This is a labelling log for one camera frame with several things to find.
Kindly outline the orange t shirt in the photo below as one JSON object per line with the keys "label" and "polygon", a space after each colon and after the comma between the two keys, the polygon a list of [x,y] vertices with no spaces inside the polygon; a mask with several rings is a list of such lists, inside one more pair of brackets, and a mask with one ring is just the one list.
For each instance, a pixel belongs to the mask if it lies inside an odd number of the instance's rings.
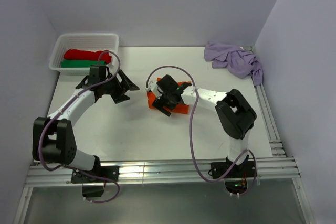
{"label": "orange t shirt", "polygon": [[[157,90],[154,92],[151,89],[149,89],[146,93],[147,98],[148,98],[148,107],[149,107],[149,109],[152,109],[152,110],[157,110],[152,105],[153,105],[153,102],[154,102],[155,98],[159,98],[161,96],[161,93],[159,93],[158,85],[156,84],[156,82],[151,81],[150,84],[153,84],[154,87],[157,88]],[[170,112],[171,113],[179,113],[179,114],[188,114],[188,111],[189,111],[189,105],[184,103],[183,105],[178,105],[176,109],[174,109],[173,111],[170,111]]]}

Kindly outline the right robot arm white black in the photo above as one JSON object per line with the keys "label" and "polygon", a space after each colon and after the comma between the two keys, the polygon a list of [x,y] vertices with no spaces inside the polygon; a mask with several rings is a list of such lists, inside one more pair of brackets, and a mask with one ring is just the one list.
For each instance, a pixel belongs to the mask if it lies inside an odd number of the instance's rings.
{"label": "right robot arm white black", "polygon": [[173,92],[156,90],[153,94],[155,99],[152,106],[167,116],[178,105],[191,105],[191,116],[197,106],[215,112],[229,137],[228,173],[237,177],[245,171],[249,135],[257,115],[240,91],[219,92],[189,86]]}

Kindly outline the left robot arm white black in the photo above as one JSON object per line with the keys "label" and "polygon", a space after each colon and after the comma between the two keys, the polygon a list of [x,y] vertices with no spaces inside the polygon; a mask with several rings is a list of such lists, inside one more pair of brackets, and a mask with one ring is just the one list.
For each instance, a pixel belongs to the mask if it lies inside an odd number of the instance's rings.
{"label": "left robot arm white black", "polygon": [[83,170],[91,182],[102,176],[100,158],[77,148],[73,126],[102,96],[109,95],[118,104],[130,99],[127,91],[138,91],[122,70],[111,74],[107,67],[93,66],[76,86],[73,95],[57,111],[38,117],[33,123],[32,156],[48,171],[48,163]]}

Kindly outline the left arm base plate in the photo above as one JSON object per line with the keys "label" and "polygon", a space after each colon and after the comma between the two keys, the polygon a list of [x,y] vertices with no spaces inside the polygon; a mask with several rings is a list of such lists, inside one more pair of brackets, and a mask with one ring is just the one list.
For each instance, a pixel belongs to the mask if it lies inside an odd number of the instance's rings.
{"label": "left arm base plate", "polygon": [[91,176],[84,175],[82,172],[76,172],[75,170],[71,176],[72,184],[85,184],[85,183],[104,183],[109,180],[115,182],[118,181],[119,177],[119,166],[101,166],[92,171],[85,171],[89,175],[93,175],[99,178],[94,178]]}

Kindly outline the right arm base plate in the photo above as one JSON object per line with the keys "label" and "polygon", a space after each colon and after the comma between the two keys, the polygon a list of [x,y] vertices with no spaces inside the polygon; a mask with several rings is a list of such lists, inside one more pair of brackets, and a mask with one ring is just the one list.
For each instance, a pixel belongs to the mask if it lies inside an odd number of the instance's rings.
{"label": "right arm base plate", "polygon": [[[232,162],[212,162],[208,172],[213,179],[218,179],[227,172]],[[254,178],[257,175],[257,168],[253,161],[247,161],[244,164],[234,165],[227,173],[225,178]]]}

